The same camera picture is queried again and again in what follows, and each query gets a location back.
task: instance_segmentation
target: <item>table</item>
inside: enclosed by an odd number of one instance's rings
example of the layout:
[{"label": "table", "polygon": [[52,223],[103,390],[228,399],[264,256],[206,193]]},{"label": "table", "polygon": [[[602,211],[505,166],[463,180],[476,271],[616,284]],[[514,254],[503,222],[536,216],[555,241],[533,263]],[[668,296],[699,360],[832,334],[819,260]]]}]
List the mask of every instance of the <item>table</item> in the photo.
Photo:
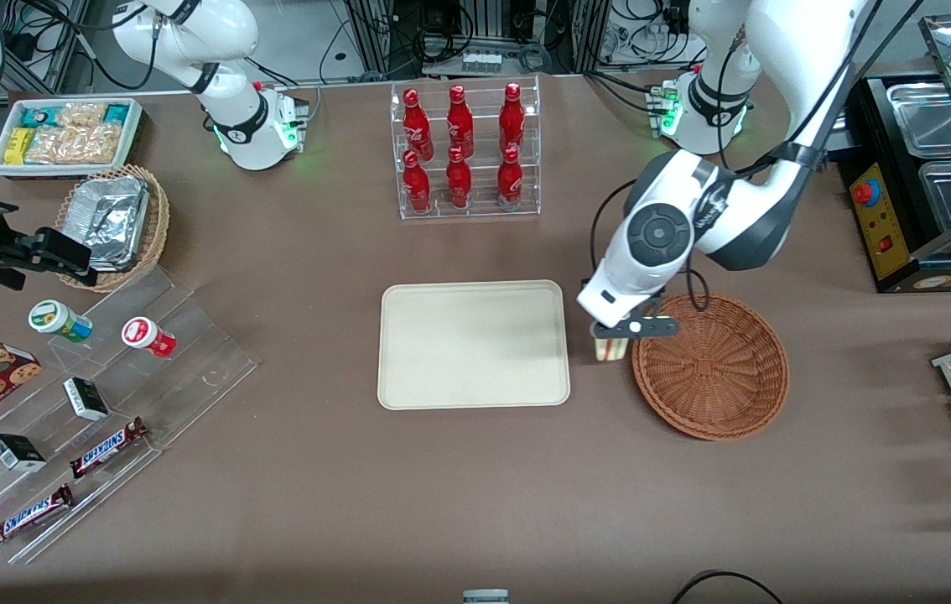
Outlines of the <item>table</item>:
[{"label": "table", "polygon": [[[839,180],[816,175],[767,267],[695,260],[781,336],[785,410],[739,443],[680,435],[628,363],[595,362],[572,302],[595,207],[666,145],[590,81],[541,82],[543,214],[451,225],[398,219],[388,85],[330,88],[307,153],[263,173],[218,152],[192,96],[140,96],[138,163],[173,204],[162,263],[263,364],[41,558],[0,563],[0,601],[647,604],[707,569],[786,601],[951,601],[951,395],[928,363],[951,351],[951,294],[874,294]],[[768,81],[755,100],[732,164],[785,131]],[[30,230],[69,187],[0,179],[0,200]],[[571,398],[381,408],[382,292],[484,279],[563,288]],[[30,275],[0,290],[0,341],[42,348],[24,314],[47,297],[96,299]]]}]

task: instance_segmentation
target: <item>clear acrylic display stand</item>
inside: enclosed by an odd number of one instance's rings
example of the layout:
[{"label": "clear acrylic display stand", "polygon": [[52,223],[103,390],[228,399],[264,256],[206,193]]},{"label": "clear acrylic display stand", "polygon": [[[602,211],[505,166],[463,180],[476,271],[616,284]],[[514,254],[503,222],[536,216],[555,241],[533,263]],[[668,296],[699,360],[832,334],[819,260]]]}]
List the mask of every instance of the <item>clear acrylic display stand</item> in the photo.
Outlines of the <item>clear acrylic display stand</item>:
[{"label": "clear acrylic display stand", "polygon": [[[69,483],[76,500],[73,508],[51,513],[1,545],[0,555],[9,563],[27,563],[42,554],[257,366],[212,324],[192,291],[161,268],[124,284],[85,315],[93,324],[89,339],[80,344],[51,339],[39,355],[44,370],[26,385],[28,395],[8,409],[0,403],[0,433],[28,436],[47,460],[34,474],[7,470],[0,462],[0,523],[54,493],[62,482]],[[149,317],[177,337],[172,356],[158,359],[122,343],[120,330],[134,316]],[[70,376],[96,383],[111,410],[107,419],[88,421],[73,414],[62,387]],[[74,482],[69,462],[137,416],[148,435]]]},{"label": "clear acrylic display stand", "polygon": [[[524,169],[521,188],[521,203],[515,211],[504,211],[498,206],[498,167],[501,165],[499,149],[498,114],[505,102],[506,84],[516,81],[521,85],[521,104],[524,106],[524,143],[521,145],[519,164]],[[465,99],[471,107],[475,124],[475,153],[468,158],[472,171],[472,200],[467,210],[457,210],[450,203],[449,185],[445,180],[445,168],[450,163],[449,130],[445,116],[450,111],[450,86],[453,81],[410,81],[392,85],[390,103],[392,136],[394,137],[394,171],[398,173],[398,205],[402,219],[409,218],[461,218],[469,216],[503,217],[539,214],[541,206],[540,167],[542,148],[540,141],[539,79],[537,77],[514,77],[514,79],[464,80]],[[434,143],[434,157],[426,164],[430,178],[430,212],[417,214],[412,211],[405,195],[402,174],[405,165],[402,154],[408,148],[405,138],[405,104],[400,100],[402,92],[414,88],[419,93],[419,104],[430,120],[430,138]]]}]

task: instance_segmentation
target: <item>red bottle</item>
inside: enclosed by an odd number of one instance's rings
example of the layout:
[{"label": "red bottle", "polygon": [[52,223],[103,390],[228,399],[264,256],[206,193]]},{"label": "red bottle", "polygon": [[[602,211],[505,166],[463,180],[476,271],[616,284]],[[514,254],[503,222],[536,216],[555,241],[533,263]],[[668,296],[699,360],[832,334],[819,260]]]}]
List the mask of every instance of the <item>red bottle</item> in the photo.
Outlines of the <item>red bottle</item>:
[{"label": "red bottle", "polygon": [[445,116],[450,128],[450,144],[460,145],[465,157],[476,152],[476,134],[472,126],[472,110],[465,103],[464,86],[450,86],[450,113]]},{"label": "red bottle", "polygon": [[516,211],[521,204],[521,182],[524,180],[524,169],[517,163],[521,152],[517,145],[509,145],[502,154],[505,161],[498,168],[498,206],[505,211]]},{"label": "red bottle", "polygon": [[445,178],[450,183],[450,203],[457,210],[471,206],[472,171],[465,161],[464,149],[460,145],[450,148],[450,165],[445,169]]},{"label": "red bottle", "polygon": [[409,199],[412,211],[417,214],[429,213],[430,180],[427,180],[427,172],[419,165],[419,156],[414,150],[406,149],[402,161],[405,162],[402,180],[405,182],[405,195]]},{"label": "red bottle", "polygon": [[434,157],[434,143],[430,142],[430,122],[419,106],[419,95],[408,88],[402,99],[405,101],[405,138],[409,148],[418,154],[419,161],[430,161]]},{"label": "red bottle", "polygon": [[501,130],[499,146],[503,154],[509,145],[521,148],[524,144],[524,107],[521,107],[521,85],[515,81],[506,84],[506,103],[501,106],[498,127]]}]

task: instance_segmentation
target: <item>brown woven basket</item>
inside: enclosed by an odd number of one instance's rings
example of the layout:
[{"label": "brown woven basket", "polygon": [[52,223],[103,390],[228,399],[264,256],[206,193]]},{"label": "brown woven basket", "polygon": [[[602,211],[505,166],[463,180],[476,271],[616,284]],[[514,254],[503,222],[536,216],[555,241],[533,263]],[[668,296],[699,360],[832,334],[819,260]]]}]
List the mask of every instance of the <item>brown woven basket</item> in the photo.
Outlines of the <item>brown woven basket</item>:
[{"label": "brown woven basket", "polygon": [[687,295],[660,315],[675,336],[647,337],[632,348],[643,397],[674,428],[706,440],[737,440],[766,428],[789,393],[789,362],[773,328],[747,305],[712,294],[705,313]]},{"label": "brown woven basket", "polygon": [[[58,275],[58,279],[62,279],[65,285],[107,294],[141,273],[145,268],[152,267],[162,256],[162,248],[166,244],[166,228],[169,228],[169,200],[166,199],[166,191],[162,190],[156,177],[138,165],[123,165],[121,168],[107,169],[105,172],[88,176],[86,180],[116,179],[118,176],[137,176],[138,179],[145,180],[151,186],[147,217],[143,219],[143,235],[137,250],[137,264],[123,273],[99,273],[96,285],[91,287],[78,283],[68,276]],[[65,223],[65,213],[70,209],[73,191],[76,191],[76,187],[65,196],[65,203],[62,203],[61,209],[58,210],[58,218],[55,221],[55,228],[58,230],[61,230]]]}]

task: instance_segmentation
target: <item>red emergency stop button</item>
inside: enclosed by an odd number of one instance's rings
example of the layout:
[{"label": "red emergency stop button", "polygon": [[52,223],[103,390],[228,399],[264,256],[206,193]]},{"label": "red emergency stop button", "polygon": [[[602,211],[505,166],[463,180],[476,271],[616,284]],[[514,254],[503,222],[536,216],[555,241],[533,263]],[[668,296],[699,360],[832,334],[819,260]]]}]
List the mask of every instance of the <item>red emergency stop button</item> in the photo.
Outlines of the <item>red emergency stop button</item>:
[{"label": "red emergency stop button", "polygon": [[878,180],[867,179],[852,189],[852,201],[863,207],[872,207],[881,199],[881,185]]}]

